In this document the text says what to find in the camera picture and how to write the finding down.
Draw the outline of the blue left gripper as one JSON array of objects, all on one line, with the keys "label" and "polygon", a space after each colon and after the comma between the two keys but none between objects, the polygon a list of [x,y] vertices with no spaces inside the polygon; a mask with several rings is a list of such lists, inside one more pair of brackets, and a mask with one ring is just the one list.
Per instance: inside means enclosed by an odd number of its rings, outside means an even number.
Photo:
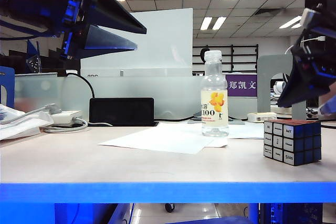
[{"label": "blue left gripper", "polygon": [[137,50],[136,43],[98,26],[146,34],[146,27],[117,0],[67,0],[62,25],[60,52],[68,59],[97,56],[102,49]]}]

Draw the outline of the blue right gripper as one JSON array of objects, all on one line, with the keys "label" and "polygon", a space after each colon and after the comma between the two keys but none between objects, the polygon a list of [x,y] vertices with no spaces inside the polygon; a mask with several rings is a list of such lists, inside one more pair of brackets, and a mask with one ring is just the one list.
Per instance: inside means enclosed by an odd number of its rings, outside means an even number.
[{"label": "blue right gripper", "polygon": [[[288,82],[278,99],[278,106],[288,108],[330,91],[335,82],[335,59],[330,51],[301,45],[304,31],[291,49],[293,67]],[[335,96],[318,108],[319,117],[335,117]]]}]

